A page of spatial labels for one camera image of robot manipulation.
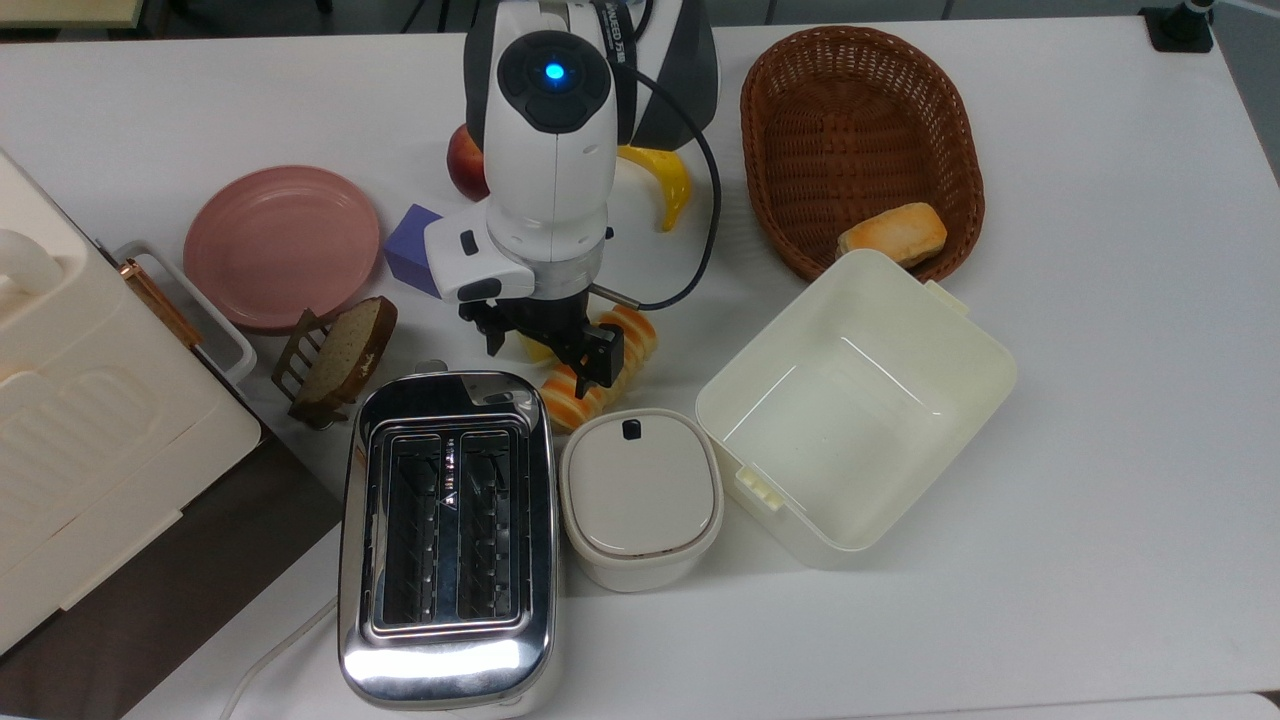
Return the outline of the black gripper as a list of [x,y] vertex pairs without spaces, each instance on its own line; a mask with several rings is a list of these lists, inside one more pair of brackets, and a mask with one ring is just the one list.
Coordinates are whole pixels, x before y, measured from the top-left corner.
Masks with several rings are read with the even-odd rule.
[[581,352],[576,361],[575,389],[609,389],[625,366],[625,331],[621,325],[591,325],[589,291],[564,299],[498,299],[460,305],[460,316],[485,334],[486,355],[494,357],[509,331],[535,340],[553,354]]

